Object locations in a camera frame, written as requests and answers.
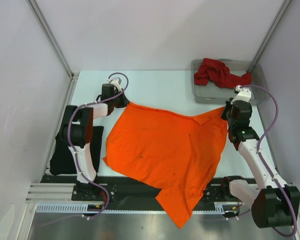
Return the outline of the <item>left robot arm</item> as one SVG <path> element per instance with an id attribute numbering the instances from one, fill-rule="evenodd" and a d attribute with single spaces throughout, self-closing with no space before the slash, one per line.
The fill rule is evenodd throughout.
<path id="1" fill-rule="evenodd" d="M 72 155 L 77 181 L 86 184 L 83 194 L 90 200 L 97 199 L 101 193 L 101 188 L 93 183 L 97 177 L 90 151 L 93 121 L 109 116 L 115 108 L 124 108 L 129 103 L 121 85 L 111 82 L 102 85 L 101 94 L 94 102 L 65 107 L 59 130 L 60 137 Z"/>

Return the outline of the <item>orange t-shirt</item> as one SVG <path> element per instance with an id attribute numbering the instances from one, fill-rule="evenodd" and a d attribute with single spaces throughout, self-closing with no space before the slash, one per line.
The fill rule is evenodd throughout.
<path id="1" fill-rule="evenodd" d="M 159 189 L 157 202 L 182 228 L 221 160 L 228 134 L 222 112 L 186 116 L 131 103 L 107 137 L 104 162 Z"/>

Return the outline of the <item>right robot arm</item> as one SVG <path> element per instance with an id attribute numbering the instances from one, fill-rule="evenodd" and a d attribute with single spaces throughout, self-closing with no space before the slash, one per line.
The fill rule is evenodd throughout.
<path id="1" fill-rule="evenodd" d="M 230 98 L 221 118 L 228 125 L 228 139 L 249 166 L 257 188 L 241 176 L 226 177 L 228 183 L 220 188 L 221 196 L 232 201 L 238 198 L 246 204 L 258 228 L 297 226 L 300 191 L 289 186 L 263 155 L 260 138 L 250 126 L 252 106 L 244 100 Z"/>

